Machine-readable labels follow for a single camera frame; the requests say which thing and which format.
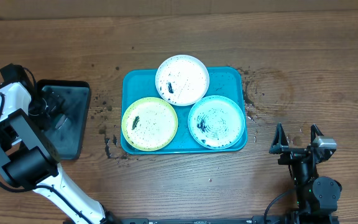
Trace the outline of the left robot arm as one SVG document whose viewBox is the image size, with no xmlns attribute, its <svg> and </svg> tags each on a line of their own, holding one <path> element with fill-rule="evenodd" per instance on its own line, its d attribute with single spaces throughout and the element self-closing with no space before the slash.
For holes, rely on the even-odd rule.
<svg viewBox="0 0 358 224">
<path fill-rule="evenodd" d="M 62 167 L 63 160 L 77 159 L 81 152 L 89 84 L 38 81 L 28 68 L 13 63 L 0 72 L 0 188 L 42 195 L 72 223 L 118 223 Z"/>
</svg>

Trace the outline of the white speckled plate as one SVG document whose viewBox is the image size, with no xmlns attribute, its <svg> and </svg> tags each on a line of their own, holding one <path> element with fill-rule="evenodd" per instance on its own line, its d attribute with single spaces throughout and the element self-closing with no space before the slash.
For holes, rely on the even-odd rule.
<svg viewBox="0 0 358 224">
<path fill-rule="evenodd" d="M 210 83 L 209 72 L 196 57 L 174 55 L 160 64 L 155 74 L 159 95 L 175 106 L 189 106 L 202 99 Z"/>
</svg>

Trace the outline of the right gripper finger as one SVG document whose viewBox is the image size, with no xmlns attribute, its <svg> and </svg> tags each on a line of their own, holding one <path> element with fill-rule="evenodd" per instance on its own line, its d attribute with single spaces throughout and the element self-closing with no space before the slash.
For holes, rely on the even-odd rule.
<svg viewBox="0 0 358 224">
<path fill-rule="evenodd" d="M 311 125 L 311 131 L 310 131 L 311 142 L 313 142 L 317 136 L 324 136 L 324 134 L 319 130 L 317 125 L 313 124 Z"/>
<path fill-rule="evenodd" d="M 272 145 L 269 149 L 270 154 L 282 154 L 289 150 L 289 145 L 287 141 L 287 137 L 283 130 L 283 126 L 281 123 L 278 123 L 276 126 L 275 136 L 272 142 Z"/>
</svg>

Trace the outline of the light blue speckled plate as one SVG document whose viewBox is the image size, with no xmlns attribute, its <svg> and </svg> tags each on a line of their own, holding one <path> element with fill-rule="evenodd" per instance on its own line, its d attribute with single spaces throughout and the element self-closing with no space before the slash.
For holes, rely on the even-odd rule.
<svg viewBox="0 0 358 224">
<path fill-rule="evenodd" d="M 223 150 L 240 141 L 246 130 L 246 121 L 236 102 L 225 96 L 211 95 L 192 106 L 188 129 L 201 146 Z"/>
</svg>

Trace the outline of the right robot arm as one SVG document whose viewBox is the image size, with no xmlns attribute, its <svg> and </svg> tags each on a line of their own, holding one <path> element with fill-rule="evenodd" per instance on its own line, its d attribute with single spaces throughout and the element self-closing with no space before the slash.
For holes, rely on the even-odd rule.
<svg viewBox="0 0 358 224">
<path fill-rule="evenodd" d="M 278 154 L 278 164 L 288 167 L 294 188 L 269 203 L 264 212 L 264 223 L 339 222 L 338 217 L 332 216 L 332 213 L 337 210 L 342 185 L 330 177 L 320 177 L 317 171 L 317 165 L 328 161 L 336 149 L 336 141 L 323 135 L 315 124 L 310 127 L 310 143 L 306 147 L 290 147 L 282 125 L 277 124 L 269 153 Z M 278 218 L 269 218 L 268 212 L 272 205 L 292 193 L 296 194 L 298 208 Z"/>
</svg>

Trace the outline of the yellow speckled plate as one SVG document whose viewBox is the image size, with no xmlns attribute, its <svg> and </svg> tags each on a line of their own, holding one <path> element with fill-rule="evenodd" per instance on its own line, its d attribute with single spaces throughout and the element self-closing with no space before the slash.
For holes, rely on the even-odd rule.
<svg viewBox="0 0 358 224">
<path fill-rule="evenodd" d="M 157 97 L 133 102 L 121 121 L 124 139 L 135 149 L 157 151 L 167 146 L 178 130 L 178 116 L 171 104 Z"/>
</svg>

